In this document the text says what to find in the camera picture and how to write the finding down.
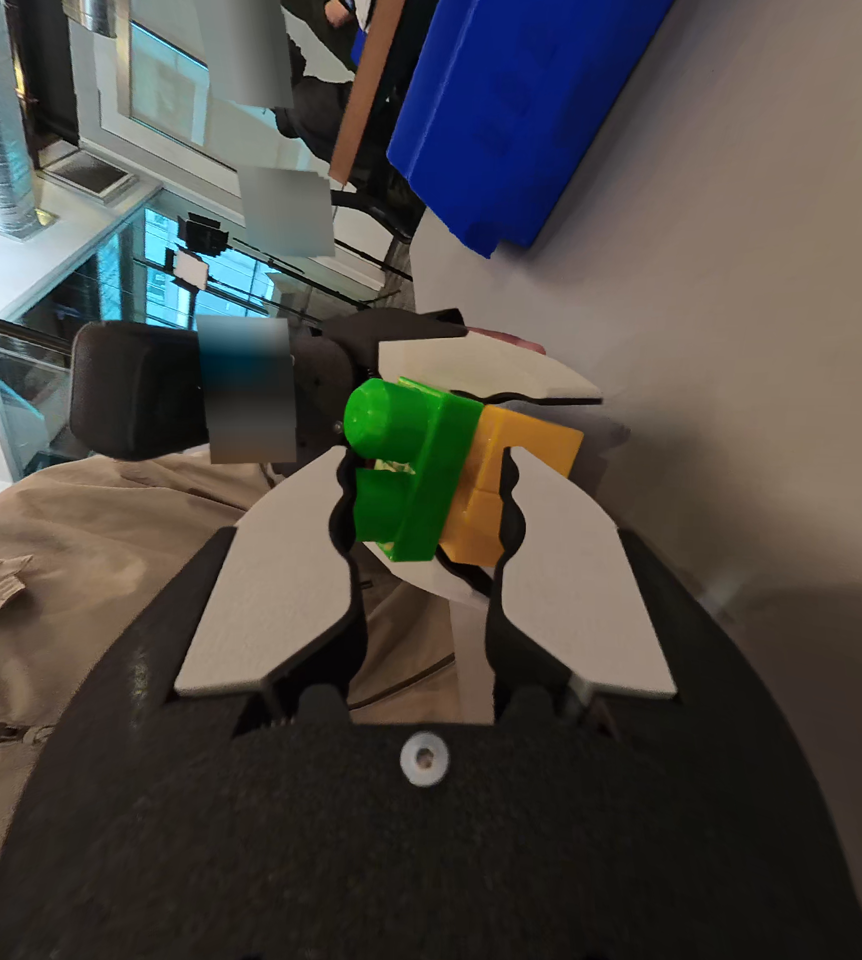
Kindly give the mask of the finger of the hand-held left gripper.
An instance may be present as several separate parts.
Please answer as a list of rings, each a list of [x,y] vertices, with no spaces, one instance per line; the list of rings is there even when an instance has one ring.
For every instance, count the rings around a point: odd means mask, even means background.
[[[464,606],[487,606],[494,586],[493,569],[434,558],[425,564],[429,585],[425,591]]]
[[[556,359],[476,332],[380,342],[378,372],[390,382],[406,379],[485,404],[603,402],[599,388]]]

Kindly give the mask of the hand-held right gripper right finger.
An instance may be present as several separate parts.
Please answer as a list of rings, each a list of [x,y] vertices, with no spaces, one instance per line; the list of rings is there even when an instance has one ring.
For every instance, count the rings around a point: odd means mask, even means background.
[[[554,703],[596,693],[670,700],[677,685],[616,524],[521,446],[502,455],[498,560],[486,618],[497,687]]]

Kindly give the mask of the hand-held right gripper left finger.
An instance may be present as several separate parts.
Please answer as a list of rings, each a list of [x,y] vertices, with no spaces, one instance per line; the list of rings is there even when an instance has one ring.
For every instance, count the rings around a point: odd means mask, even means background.
[[[333,447],[235,525],[174,691],[183,698],[306,687],[347,694],[367,638],[351,549],[357,458]]]

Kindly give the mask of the wooden table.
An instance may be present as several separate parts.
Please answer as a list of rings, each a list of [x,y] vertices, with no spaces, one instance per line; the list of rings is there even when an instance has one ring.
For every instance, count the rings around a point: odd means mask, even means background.
[[[371,5],[374,13],[329,167],[330,178],[341,186],[350,182],[404,6],[404,1],[377,1]]]

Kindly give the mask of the person's beige jacket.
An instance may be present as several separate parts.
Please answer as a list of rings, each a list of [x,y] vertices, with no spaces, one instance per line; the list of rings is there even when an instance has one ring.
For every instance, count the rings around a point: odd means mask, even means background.
[[[83,680],[208,538],[272,488],[202,452],[92,457],[0,493],[0,847],[52,728]]]

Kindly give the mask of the person's left hand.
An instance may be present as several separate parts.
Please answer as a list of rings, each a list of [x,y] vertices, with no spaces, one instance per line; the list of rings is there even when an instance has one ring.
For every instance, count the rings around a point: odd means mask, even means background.
[[[524,339],[514,334],[478,327],[468,327],[467,331],[468,333],[485,336],[535,354],[547,355],[544,346],[540,343]]]

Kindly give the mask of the blue storage bin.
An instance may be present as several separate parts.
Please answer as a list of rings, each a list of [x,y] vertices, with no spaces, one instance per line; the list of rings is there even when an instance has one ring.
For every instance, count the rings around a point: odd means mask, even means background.
[[[533,244],[671,1],[442,1],[387,157],[463,246]]]

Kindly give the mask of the orange mega block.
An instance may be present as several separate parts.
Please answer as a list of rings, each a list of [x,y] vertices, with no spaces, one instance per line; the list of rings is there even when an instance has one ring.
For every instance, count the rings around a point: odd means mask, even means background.
[[[523,448],[564,477],[569,476],[584,434],[575,428],[487,404],[479,417],[461,471],[461,486],[499,492],[503,451]]]
[[[496,491],[458,486],[439,546],[449,561],[494,569],[504,553],[500,524],[504,502]]]

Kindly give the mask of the green mega block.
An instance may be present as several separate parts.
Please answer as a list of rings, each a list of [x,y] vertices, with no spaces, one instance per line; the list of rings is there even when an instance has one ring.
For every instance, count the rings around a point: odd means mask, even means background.
[[[357,539],[393,562],[435,558],[484,404],[400,378],[367,379],[343,415],[356,472]]]

